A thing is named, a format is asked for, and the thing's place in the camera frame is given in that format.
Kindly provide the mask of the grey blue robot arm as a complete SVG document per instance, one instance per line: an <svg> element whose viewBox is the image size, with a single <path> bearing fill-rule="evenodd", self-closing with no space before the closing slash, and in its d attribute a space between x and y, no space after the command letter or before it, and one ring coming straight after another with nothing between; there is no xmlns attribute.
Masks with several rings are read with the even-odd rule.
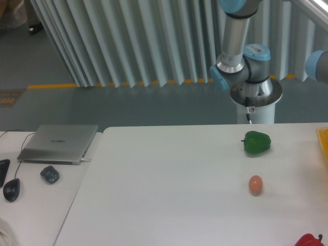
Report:
<svg viewBox="0 0 328 246"><path fill-rule="evenodd" d="M288 43L279 44L281 52L290 54L290 62L302 61L307 77L327 83L327 51L313 51L310 37L314 36L311 27L318 25L327 31L327 1L292 1L309 19L300 22L295 29L295 38ZM245 39L248 32L249 20L259 8L259 1L220 1L220 6L226 14L222 52L217 62L210 68L214 83L221 89L228 89L229 84L240 81L250 81L255 70L250 67L250 59L265 64L269 60L267 51L261 51L248 57L245 53Z"/></svg>

